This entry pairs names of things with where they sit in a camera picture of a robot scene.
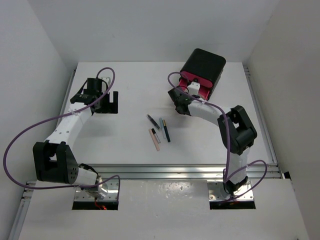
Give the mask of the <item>pink drawer black knob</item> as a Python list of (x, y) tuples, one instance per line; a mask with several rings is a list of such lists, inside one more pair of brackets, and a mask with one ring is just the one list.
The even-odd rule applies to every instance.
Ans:
[(197, 80), (197, 82), (205, 88), (212, 88), (214, 86), (214, 83), (212, 83), (211, 80), (206, 79), (201, 76), (197, 76), (193, 73), (187, 72), (187, 71), (182, 71), (180, 72), (181, 80), (180, 80), (180, 85), (182, 86), (187, 86), (188, 82), (193, 82), (194, 80)]

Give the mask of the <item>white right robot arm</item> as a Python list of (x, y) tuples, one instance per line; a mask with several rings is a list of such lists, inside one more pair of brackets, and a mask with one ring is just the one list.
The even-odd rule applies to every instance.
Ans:
[(199, 96), (191, 96), (175, 88), (169, 90), (168, 95), (179, 114), (198, 117), (218, 126), (227, 149), (223, 186), (229, 195), (234, 195), (248, 180), (248, 155), (258, 136), (246, 110), (241, 105), (223, 110)]

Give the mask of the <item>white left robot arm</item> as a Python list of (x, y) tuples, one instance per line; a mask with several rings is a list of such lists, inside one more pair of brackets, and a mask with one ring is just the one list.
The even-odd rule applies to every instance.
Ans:
[(83, 126), (93, 114), (117, 114), (118, 96), (104, 93), (112, 81), (109, 77), (88, 78), (70, 99), (68, 116), (62, 118), (44, 142), (33, 146), (36, 177), (39, 181), (76, 186), (96, 199), (103, 199), (108, 188), (101, 175), (91, 166), (77, 163), (72, 152)]

